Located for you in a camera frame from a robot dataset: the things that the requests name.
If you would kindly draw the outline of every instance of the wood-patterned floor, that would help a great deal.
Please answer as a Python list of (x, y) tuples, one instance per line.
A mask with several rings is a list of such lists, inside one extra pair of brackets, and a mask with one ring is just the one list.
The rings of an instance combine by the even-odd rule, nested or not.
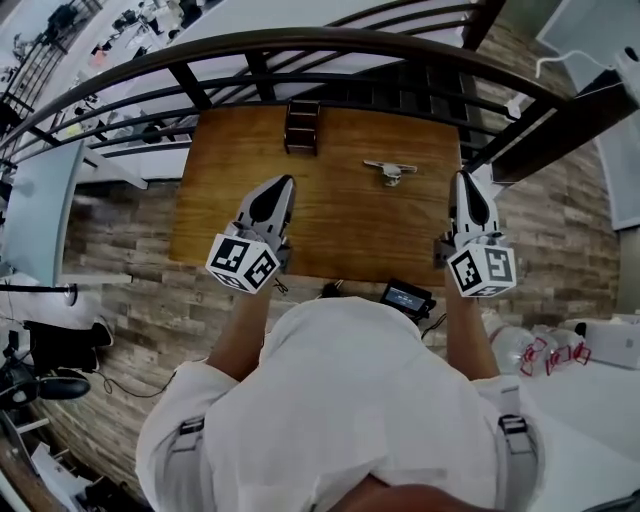
[[(533, 77), (539, 50), (498, 24), (480, 48), (515, 71)], [(566, 90), (557, 68), (543, 81)], [(493, 94), (490, 87), (481, 91)], [(156, 392), (182, 361), (205, 356), (233, 305), (233, 296), (203, 269), (168, 260), (177, 183), (152, 184), (147, 191), (116, 185), (80, 192), (74, 202), (65, 259), (92, 269), (126, 271), (127, 286), (105, 286), (100, 300), (115, 328), (115, 346), (102, 357), (102, 370), (132, 391)], [(519, 286), (485, 302), (512, 323), (554, 324), (572, 316), (607, 317), (618, 281), (619, 247), (611, 230), (600, 161), (592, 143), (510, 187), (499, 210), (518, 260)], [(272, 324), (295, 303), (313, 299), (322, 281), (283, 278), (290, 292), (276, 295)], [(384, 284), (347, 282), (344, 291), (377, 300)], [(442, 290), (432, 290), (444, 310)], [(446, 322), (426, 341), (444, 355)], [(157, 401), (131, 397), (102, 379), (86, 397), (40, 402), (61, 441), (84, 463), (139, 492), (133, 472), (140, 426)]]

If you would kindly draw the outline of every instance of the white cable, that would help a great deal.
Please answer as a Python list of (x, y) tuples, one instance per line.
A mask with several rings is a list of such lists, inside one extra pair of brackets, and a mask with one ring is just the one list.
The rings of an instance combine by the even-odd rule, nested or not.
[(536, 61), (536, 78), (540, 78), (541, 66), (544, 62), (561, 62), (573, 55), (582, 55), (583, 57), (586, 57), (591, 62), (593, 62), (595, 65), (600, 66), (602, 69), (613, 69), (613, 65), (611, 64), (606, 65), (606, 64), (603, 64), (602, 62), (598, 62), (588, 53), (585, 53), (581, 50), (571, 50), (570, 52), (567, 52), (564, 55), (561, 55), (560, 57), (542, 57), (541, 59), (538, 59)]

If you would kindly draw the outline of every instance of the white desk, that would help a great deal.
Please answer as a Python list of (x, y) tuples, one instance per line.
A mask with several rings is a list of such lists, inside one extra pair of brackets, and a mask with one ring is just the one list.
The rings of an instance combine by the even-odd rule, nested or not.
[(62, 274), (69, 211), (83, 162), (146, 189), (147, 182), (73, 142), (20, 163), (7, 207), (2, 261), (43, 286), (130, 283), (126, 274)]

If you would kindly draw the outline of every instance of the white shirt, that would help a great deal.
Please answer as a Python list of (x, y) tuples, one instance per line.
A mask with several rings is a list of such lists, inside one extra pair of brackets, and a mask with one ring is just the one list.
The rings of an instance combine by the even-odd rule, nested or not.
[(481, 396), (390, 307), (309, 302), (277, 322), (242, 383), (180, 366), (142, 428), (136, 471), (158, 511), (325, 512), (369, 473), (493, 507), (492, 382)]

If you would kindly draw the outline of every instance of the wooden table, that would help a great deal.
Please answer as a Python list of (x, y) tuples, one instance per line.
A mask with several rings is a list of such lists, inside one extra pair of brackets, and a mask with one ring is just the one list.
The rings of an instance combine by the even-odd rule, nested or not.
[[(441, 286), (433, 240), (448, 229), (449, 181), (460, 168), (456, 128), (392, 114), (323, 108), (318, 156), (287, 155), (285, 107), (237, 107), (200, 116), (178, 195), (170, 258), (204, 265), (242, 198), (291, 174), (297, 196), (289, 273)], [(397, 187), (363, 160), (418, 167)]]

